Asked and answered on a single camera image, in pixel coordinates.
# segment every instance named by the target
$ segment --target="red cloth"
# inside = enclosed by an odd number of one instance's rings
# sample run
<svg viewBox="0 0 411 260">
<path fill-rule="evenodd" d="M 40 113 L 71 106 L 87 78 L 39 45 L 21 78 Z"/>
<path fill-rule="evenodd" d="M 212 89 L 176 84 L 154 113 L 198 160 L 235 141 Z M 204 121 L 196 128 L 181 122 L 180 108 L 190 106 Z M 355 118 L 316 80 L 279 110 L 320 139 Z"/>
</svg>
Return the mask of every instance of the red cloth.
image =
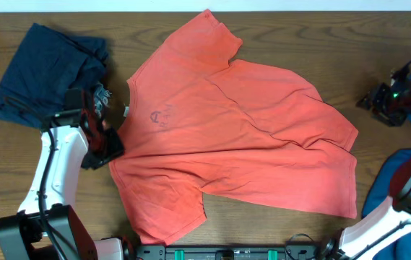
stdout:
<svg viewBox="0 0 411 260">
<path fill-rule="evenodd" d="M 358 130 L 297 74 L 229 63 L 241 44 L 207 10 L 128 80 L 126 151 L 110 167 L 143 243 L 202 224 L 202 192 L 356 217 Z"/>
</svg>

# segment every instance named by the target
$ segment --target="tabletop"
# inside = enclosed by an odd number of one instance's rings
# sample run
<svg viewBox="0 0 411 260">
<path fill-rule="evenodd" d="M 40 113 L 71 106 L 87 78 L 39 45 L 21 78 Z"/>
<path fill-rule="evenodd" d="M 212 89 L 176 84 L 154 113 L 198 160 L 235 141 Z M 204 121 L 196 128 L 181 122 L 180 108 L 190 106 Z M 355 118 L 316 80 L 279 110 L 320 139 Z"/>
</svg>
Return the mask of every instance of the tabletop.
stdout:
<svg viewBox="0 0 411 260">
<path fill-rule="evenodd" d="M 129 104 L 126 80 L 173 31 L 197 13 L 0 14 L 0 79 L 33 22 L 70 35 L 108 40 L 104 82 L 113 93 L 108 120 L 123 121 Z M 243 40 L 236 58 L 290 69 L 311 82 L 324 102 L 359 130 L 351 153 L 356 167 L 357 208 L 384 160 L 411 147 L 411 125 L 390 128 L 355 107 L 367 91 L 388 82 L 390 71 L 411 59 L 411 12 L 216 13 Z M 32 183 L 40 156 L 37 129 L 0 121 L 0 217 L 13 215 Z M 295 233 L 315 240 L 356 220 L 297 212 L 204 194 L 208 220 L 178 245 L 283 244 Z M 82 170 L 75 210 L 93 239 L 125 235 L 137 240 L 107 166 Z"/>
</svg>

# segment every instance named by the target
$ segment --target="white wall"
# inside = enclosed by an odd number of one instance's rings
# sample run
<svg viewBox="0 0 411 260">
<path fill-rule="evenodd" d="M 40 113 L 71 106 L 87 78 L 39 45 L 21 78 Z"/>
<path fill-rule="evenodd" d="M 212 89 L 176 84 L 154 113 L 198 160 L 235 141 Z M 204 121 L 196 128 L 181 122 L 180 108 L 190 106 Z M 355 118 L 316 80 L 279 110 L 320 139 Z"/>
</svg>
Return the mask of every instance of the white wall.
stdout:
<svg viewBox="0 0 411 260">
<path fill-rule="evenodd" d="M 0 12 L 411 11 L 411 0 L 0 0 Z"/>
</svg>

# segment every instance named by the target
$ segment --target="printed logo on shirt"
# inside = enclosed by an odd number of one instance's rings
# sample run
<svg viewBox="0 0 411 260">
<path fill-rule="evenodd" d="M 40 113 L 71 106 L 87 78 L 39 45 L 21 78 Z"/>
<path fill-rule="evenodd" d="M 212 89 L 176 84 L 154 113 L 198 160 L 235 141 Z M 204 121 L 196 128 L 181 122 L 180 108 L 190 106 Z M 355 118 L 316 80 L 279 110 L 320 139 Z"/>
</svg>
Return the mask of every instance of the printed logo on shirt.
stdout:
<svg viewBox="0 0 411 260">
<path fill-rule="evenodd" d="M 154 111 L 150 114 L 151 122 L 158 124 L 159 127 L 167 128 L 168 119 L 170 118 L 172 105 L 165 104 L 165 107 L 162 111 Z"/>
</svg>

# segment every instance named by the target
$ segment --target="dark blue cloth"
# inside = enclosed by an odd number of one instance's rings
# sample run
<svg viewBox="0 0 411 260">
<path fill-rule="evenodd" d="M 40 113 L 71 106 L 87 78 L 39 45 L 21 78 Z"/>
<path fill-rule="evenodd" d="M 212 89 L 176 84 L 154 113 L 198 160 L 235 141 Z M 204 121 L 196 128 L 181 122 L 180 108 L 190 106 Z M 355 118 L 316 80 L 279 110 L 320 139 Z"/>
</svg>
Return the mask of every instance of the dark blue cloth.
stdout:
<svg viewBox="0 0 411 260">
<path fill-rule="evenodd" d="M 411 149 L 402 149 L 395 152 L 384 163 L 377 179 L 372 185 L 364 204 L 362 216 L 365 217 L 385 200 L 388 195 L 391 178 L 402 163 L 411 158 Z M 390 244 L 378 252 L 374 260 L 411 260 L 411 233 Z"/>
<path fill-rule="evenodd" d="M 86 90 L 105 74 L 105 40 L 66 36 L 33 24 L 0 81 L 0 119 L 39 128 L 33 115 L 5 104 L 4 97 L 21 100 L 41 116 L 61 111 L 69 88 Z"/>
</svg>

